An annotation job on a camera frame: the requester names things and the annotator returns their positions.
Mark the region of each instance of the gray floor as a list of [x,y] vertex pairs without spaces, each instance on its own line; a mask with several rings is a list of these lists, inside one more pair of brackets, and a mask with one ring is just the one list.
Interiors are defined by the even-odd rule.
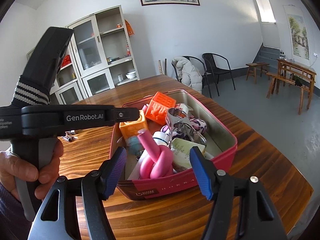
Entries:
[[[300,89],[280,86],[279,94],[266,98],[270,81],[265,75],[235,78],[210,85],[214,101],[247,123],[281,153],[302,173],[314,189],[312,198],[320,194],[320,98],[313,95],[310,109],[306,110],[307,95],[303,111],[298,115]],[[209,97],[207,87],[203,94]]]

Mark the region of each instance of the wood grain surface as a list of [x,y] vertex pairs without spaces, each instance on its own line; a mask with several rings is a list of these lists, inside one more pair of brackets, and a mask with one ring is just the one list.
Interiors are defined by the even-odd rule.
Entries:
[[[185,89],[206,106],[238,139],[238,150],[229,171],[240,178],[257,176],[267,189],[284,224],[286,232],[295,225],[313,192],[301,173],[267,140],[212,99],[195,92],[164,75],[130,82],[100,93],[79,104],[124,103],[153,95]],[[63,141],[60,174],[68,178],[84,176],[98,169],[109,158],[112,127],[83,130],[72,143]],[[200,239],[212,202],[201,195],[198,187],[144,201],[131,201],[118,189],[104,203],[116,239]],[[234,208],[227,239],[236,232],[239,200]],[[89,239],[82,199],[77,197],[77,210],[82,239]]]

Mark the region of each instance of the screw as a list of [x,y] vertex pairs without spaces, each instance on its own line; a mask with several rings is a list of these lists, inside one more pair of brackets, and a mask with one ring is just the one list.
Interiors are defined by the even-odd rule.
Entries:
[[58,182],[64,182],[66,180],[66,177],[65,176],[60,176],[57,181]]
[[226,174],[226,172],[224,170],[217,170],[217,174],[219,176],[224,176]]
[[98,175],[99,175],[99,171],[98,170],[91,171],[91,176],[92,177],[96,177]]
[[259,181],[259,179],[256,177],[256,176],[251,176],[250,177],[250,180],[253,182],[253,183],[257,183]]

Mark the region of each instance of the orange toy block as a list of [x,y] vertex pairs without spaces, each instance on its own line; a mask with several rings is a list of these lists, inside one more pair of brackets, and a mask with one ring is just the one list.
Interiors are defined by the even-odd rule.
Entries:
[[157,92],[149,103],[146,117],[160,125],[165,125],[167,109],[174,107],[175,105],[176,100],[161,92]]
[[141,129],[148,129],[147,119],[144,112],[140,110],[139,113],[140,117],[137,121],[119,123],[120,131],[125,140],[131,136],[138,135],[138,131]]

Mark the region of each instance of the cabinet shelf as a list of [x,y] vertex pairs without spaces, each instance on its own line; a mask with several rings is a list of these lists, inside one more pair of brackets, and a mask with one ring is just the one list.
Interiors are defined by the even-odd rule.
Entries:
[[113,34],[113,33],[117,33],[117,32],[122,31],[122,30],[124,30],[124,26],[122,26],[121,28],[115,28],[115,29],[113,29],[113,30],[100,33],[100,36],[101,36],[101,37],[104,37],[104,36],[107,36],[107,35],[110,35],[110,34]]
[[64,68],[66,68],[66,67],[69,67],[69,66],[71,66],[72,65],[72,62],[71,63],[69,63],[69,64],[67,64],[67,65],[65,65],[65,66],[63,66],[63,67],[61,67],[60,68],[60,70],[62,70],[62,69],[64,69]]
[[118,85],[118,86],[120,86],[120,85],[123,85],[123,84],[129,83],[129,82],[131,82],[131,81],[135,81],[135,80],[138,80],[138,78],[137,78],[137,77],[135,77],[135,78],[131,78],[131,79],[129,79],[129,78],[125,78],[124,80],[122,80],[121,82],[119,82],[117,85]]
[[64,88],[64,87],[67,87],[68,85],[70,85],[70,84],[72,84],[72,83],[76,82],[77,80],[78,80],[78,79],[71,80],[70,82],[68,82],[68,83],[66,83],[66,84],[64,84],[64,85],[62,85],[62,86],[60,86],[60,87],[59,87],[59,90],[60,90],[60,89],[62,89],[62,88]]
[[103,92],[103,91],[109,90],[109,89],[110,89],[109,87],[103,88],[103,89],[101,89],[101,90],[99,90],[99,91],[96,91],[96,92],[95,92],[95,95],[98,94],[98,93],[101,93],[101,92]]
[[85,39],[85,40],[83,40],[83,41],[79,41],[79,42],[77,43],[77,45],[80,45],[80,44],[82,44],[82,43],[84,43],[84,42],[86,42],[86,41],[89,41],[89,40],[91,40],[91,39],[94,39],[94,36],[92,36],[92,37],[90,37],[90,38],[87,38],[87,39]]
[[118,59],[116,61],[111,62],[111,64],[108,65],[108,67],[113,67],[115,65],[119,65],[121,63],[124,63],[124,62],[127,62],[127,61],[131,61],[131,60],[132,60],[131,56],[130,57],[124,57],[124,58],[121,58],[121,59]]

